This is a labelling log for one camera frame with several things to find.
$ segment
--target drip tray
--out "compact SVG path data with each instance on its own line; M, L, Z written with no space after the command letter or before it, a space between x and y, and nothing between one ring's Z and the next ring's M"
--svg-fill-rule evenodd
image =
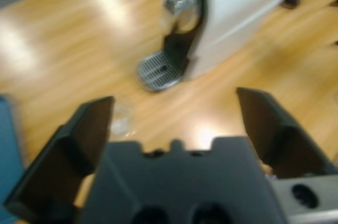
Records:
M182 73L170 63L163 50L140 62L138 76L146 88L152 91L170 88L182 80Z

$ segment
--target teal object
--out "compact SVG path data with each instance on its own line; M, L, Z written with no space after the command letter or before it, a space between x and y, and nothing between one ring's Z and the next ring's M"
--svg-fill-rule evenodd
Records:
M24 172L10 102L0 95L0 224L17 217L6 211L3 202Z

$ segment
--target coffee machine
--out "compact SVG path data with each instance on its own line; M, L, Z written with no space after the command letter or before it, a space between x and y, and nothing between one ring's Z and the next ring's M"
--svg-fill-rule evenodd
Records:
M250 39L282 0L163 0L160 51L143 59L138 77L151 91L212 70Z

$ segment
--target wooden surface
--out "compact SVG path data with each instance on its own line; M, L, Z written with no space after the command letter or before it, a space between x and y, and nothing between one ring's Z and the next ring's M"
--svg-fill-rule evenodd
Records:
M161 0L24 0L0 11L0 91L16 100L29 161L79 104L106 95L128 107L128 139L146 150L166 149L174 138L208 148L215 136L245 133L237 86L273 94L333 159L338 8L328 7L331 1L275 9L212 72L154 94L135 72L161 47Z

